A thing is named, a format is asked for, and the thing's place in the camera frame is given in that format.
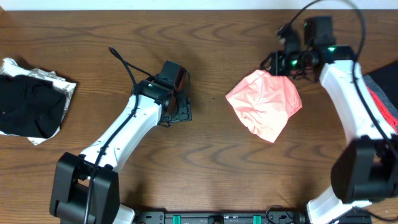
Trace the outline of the pink printed shirt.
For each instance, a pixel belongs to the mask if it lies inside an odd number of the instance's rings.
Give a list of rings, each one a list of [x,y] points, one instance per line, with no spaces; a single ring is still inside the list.
[[[289,118],[302,108],[299,93],[289,78],[255,70],[227,95],[240,122],[261,139],[274,143]]]

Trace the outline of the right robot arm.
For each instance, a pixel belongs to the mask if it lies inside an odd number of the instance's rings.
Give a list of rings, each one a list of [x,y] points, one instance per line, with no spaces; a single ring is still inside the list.
[[[397,134],[374,102],[358,63],[359,53],[339,45],[329,16],[305,20],[304,35],[291,24],[277,35],[284,49],[261,68],[273,76],[313,71],[329,94],[346,138],[346,149],[331,170],[331,185],[309,201],[295,223],[371,223],[367,207],[397,196]]]

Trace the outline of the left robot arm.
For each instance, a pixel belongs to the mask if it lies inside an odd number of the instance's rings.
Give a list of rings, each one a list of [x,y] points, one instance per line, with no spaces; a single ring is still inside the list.
[[[171,61],[142,80],[97,141],[79,155],[66,152],[58,160],[50,214],[61,223],[132,223],[136,213],[120,202],[119,173],[153,127],[192,120],[189,85],[190,74]]]

